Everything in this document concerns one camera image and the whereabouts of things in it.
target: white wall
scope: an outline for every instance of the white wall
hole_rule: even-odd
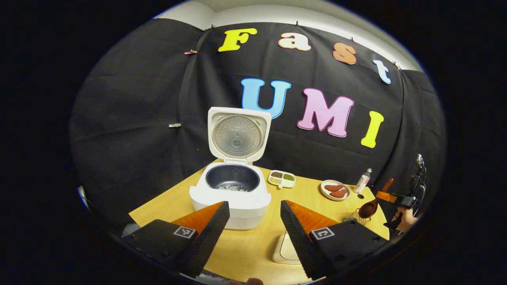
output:
[[[160,18],[174,19],[200,29],[248,22],[275,22],[295,24],[324,30],[345,38],[354,38],[361,44],[390,61],[395,61],[401,69],[422,70],[417,60],[401,46],[394,47],[373,33],[351,24],[348,21],[309,9],[281,5],[254,5],[231,8],[219,12],[197,1],[182,3],[162,13]]]

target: wire rack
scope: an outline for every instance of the wire rack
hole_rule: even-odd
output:
[[[354,212],[352,212],[348,218],[345,219],[345,221],[355,221],[355,222],[358,222],[360,224],[362,224],[363,226],[366,225],[367,222],[371,221],[372,220],[372,217],[368,217],[367,219],[363,219],[361,217],[359,217],[359,208],[357,208]]]

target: inner lid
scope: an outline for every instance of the inner lid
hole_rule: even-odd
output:
[[[236,158],[251,156],[263,143],[260,125],[240,116],[226,117],[218,122],[212,139],[220,152]]]

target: blue letter u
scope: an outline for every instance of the blue letter u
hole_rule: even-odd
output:
[[[291,87],[289,82],[274,80],[271,86],[275,89],[273,96],[273,105],[269,109],[262,109],[259,107],[259,91],[264,86],[264,80],[256,78],[245,78],[241,80],[243,85],[243,109],[265,111],[271,114],[271,119],[274,119],[283,111],[285,103],[285,93]]]

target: black fabric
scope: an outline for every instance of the black fabric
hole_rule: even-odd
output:
[[[239,50],[218,52],[224,32],[240,28],[258,32],[239,44]],[[284,32],[305,35],[312,49],[280,47]],[[336,42],[356,50],[356,64],[333,57]],[[190,49],[197,54],[184,55]],[[389,69],[391,84],[380,79],[374,59]],[[243,23],[203,32],[158,19],[104,55],[76,99],[70,123],[72,152],[97,211],[112,224],[129,223],[130,211],[216,159],[208,146],[207,112],[212,106],[241,108],[240,82],[245,78],[265,81],[259,97],[259,107],[265,109],[273,101],[271,81],[291,84],[283,112],[272,120],[264,155],[254,165],[346,184],[355,184],[372,168],[370,184],[384,183],[389,176],[397,189],[415,163],[415,152],[423,154],[428,172],[435,171],[431,175],[440,173],[443,114],[423,73],[400,73],[374,51],[313,28]],[[297,126],[306,106],[305,88],[321,90],[328,106],[339,96],[354,101],[346,137],[326,132],[332,121],[323,131]],[[361,145],[370,111],[384,117],[372,149]],[[181,127],[168,128],[177,122]],[[419,134],[421,126],[424,135]]]
[[[150,20],[114,45],[76,97],[70,143],[87,198],[115,225],[180,182],[177,100],[202,31]]]

